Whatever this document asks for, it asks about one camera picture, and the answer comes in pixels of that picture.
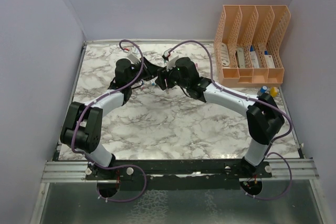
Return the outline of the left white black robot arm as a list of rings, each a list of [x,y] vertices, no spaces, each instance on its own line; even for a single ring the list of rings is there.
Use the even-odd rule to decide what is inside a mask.
[[[157,77],[161,67],[147,59],[131,62],[120,59],[115,66],[115,77],[107,91],[89,102],[72,102],[61,129],[60,141],[75,153],[83,154],[98,164],[98,173],[104,179],[115,175],[115,156],[100,144],[102,119],[112,110],[125,105],[132,94],[132,86],[139,81]]]

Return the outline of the brown cap marker pen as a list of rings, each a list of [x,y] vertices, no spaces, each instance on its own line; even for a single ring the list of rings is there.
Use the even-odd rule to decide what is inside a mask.
[[[166,94],[169,94],[169,88],[168,88],[168,85],[166,83],[166,90],[165,90]]]

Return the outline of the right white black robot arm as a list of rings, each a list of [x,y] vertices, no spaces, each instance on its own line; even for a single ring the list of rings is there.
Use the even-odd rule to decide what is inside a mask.
[[[212,103],[245,116],[251,136],[249,148],[241,160],[241,171],[246,177],[254,177],[260,171],[260,163],[266,151],[282,128],[285,120],[271,95],[248,97],[226,88],[198,73],[195,63],[188,57],[177,59],[174,66],[160,68],[155,83],[162,89],[179,86],[195,100]]]

